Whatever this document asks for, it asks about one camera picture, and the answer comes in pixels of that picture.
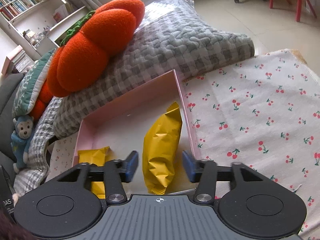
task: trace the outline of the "green teal pillow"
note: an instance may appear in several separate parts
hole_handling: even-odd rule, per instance
[[[55,49],[44,54],[22,79],[13,102],[12,116],[29,114],[44,84]]]

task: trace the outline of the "blue monkey plush toy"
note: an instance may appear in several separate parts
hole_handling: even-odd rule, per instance
[[[13,164],[13,169],[19,173],[20,169],[26,166],[30,142],[34,135],[33,117],[29,115],[20,116],[17,120],[14,118],[15,130],[11,134],[11,147],[17,163]]]

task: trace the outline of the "white floor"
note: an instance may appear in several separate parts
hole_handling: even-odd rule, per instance
[[[295,5],[275,0],[274,8],[262,0],[195,0],[195,7],[213,28],[250,36],[255,54],[279,49],[298,49],[308,66],[320,76],[320,15],[304,12],[295,21]]]

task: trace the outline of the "metal screw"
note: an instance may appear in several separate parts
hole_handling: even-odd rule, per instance
[[[201,202],[207,202],[212,199],[209,194],[199,194],[196,196],[196,199]]]
[[[108,199],[112,202],[119,202],[124,199],[124,196],[122,194],[112,194]]]

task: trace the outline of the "gray checkered quilt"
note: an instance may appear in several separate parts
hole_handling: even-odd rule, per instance
[[[193,1],[154,1],[146,6],[126,50],[109,62],[92,86],[61,102],[51,101],[31,142],[31,167],[17,175],[15,189],[25,193],[44,178],[48,171],[44,152],[53,132],[58,138],[77,132],[81,120],[106,102],[172,69],[189,78],[252,56],[249,37],[213,29],[195,12]]]
[[[20,195],[38,187],[47,175],[49,166],[45,159],[45,149],[49,139],[54,136],[53,120],[56,117],[60,103],[61,98],[54,97],[36,126],[35,134],[29,147],[27,168],[17,174],[13,184],[15,191]]]

